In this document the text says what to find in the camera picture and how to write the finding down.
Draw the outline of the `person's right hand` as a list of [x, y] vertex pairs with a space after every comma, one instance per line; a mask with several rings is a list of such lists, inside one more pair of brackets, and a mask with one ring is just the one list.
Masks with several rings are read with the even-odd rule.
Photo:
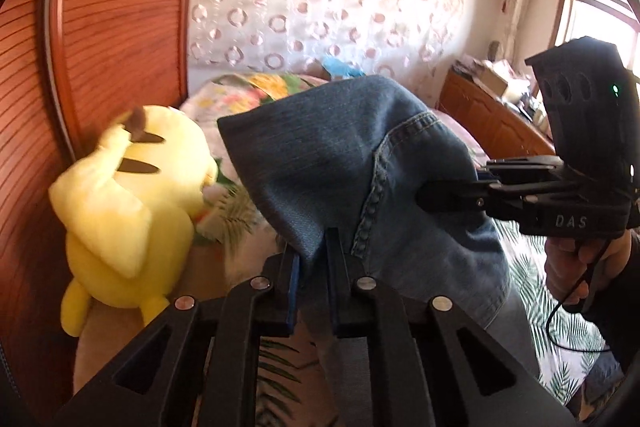
[[[605, 287], [623, 272], [631, 256], [633, 240], [634, 231], [627, 230], [623, 236], [613, 239], [608, 245], [599, 261], [602, 273], [598, 279], [594, 279], [597, 289]], [[577, 281], [582, 278], [589, 265], [593, 264], [603, 245], [603, 239], [585, 239], [580, 248], [577, 248], [575, 239], [568, 237], [546, 239], [544, 248], [547, 259], [544, 269], [547, 287], [556, 300], [564, 301], [567, 306], [574, 306], [588, 298], [590, 284], [581, 281], [577, 285]]]

